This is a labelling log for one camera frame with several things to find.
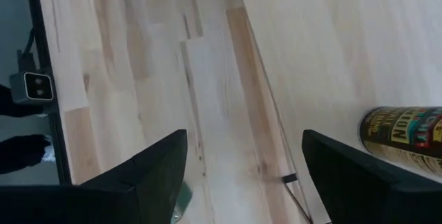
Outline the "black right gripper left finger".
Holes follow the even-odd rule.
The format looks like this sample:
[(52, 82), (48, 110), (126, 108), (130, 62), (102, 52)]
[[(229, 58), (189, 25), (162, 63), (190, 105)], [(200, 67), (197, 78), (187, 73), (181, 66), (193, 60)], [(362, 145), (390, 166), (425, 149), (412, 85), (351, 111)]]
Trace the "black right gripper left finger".
[(0, 187), (0, 224), (171, 224), (187, 151), (178, 129), (80, 185)]

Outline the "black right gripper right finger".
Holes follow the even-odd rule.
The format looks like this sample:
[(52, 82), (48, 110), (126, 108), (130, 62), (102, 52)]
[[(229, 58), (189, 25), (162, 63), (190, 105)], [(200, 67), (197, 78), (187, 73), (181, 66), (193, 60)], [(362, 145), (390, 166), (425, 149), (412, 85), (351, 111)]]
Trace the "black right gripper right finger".
[(332, 224), (442, 224), (442, 184), (313, 130), (302, 152)]

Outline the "yellow lid spice jar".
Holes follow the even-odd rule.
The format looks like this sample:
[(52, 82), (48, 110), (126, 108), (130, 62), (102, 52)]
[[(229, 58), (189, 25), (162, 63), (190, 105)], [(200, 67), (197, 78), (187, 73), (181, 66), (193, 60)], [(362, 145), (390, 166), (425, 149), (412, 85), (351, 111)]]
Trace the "yellow lid spice jar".
[(358, 137), (372, 155), (442, 179), (442, 106), (372, 109)]

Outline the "person's leg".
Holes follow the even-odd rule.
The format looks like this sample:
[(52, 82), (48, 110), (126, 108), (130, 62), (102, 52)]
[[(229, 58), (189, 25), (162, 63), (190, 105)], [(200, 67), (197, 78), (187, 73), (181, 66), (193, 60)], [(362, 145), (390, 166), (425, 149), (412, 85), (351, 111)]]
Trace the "person's leg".
[(0, 142), (0, 174), (33, 167), (43, 161), (55, 161), (51, 136), (15, 136)]

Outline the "black aluminium table frame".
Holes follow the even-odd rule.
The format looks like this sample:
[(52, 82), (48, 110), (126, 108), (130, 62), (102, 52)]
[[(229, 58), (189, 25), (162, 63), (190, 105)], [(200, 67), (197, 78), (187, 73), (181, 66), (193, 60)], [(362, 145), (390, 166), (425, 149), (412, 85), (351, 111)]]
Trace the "black aluminium table frame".
[(59, 104), (57, 101), (57, 91), (55, 87), (55, 79), (53, 78), (52, 64), (50, 61), (50, 53), (48, 48), (48, 40), (46, 28), (44, 25), (41, 0), (28, 0), (30, 6), (30, 14), (32, 18), (32, 27), (35, 34), (35, 44), (39, 65), (43, 72), (47, 73), (52, 80), (52, 91), (54, 99), (45, 105), (49, 113), (49, 123), (52, 138), (54, 141), (55, 155), (57, 159), (57, 173), (59, 182), (62, 185), (71, 185), (72, 178), (69, 170), (68, 156), (66, 153), (66, 144), (64, 140)]

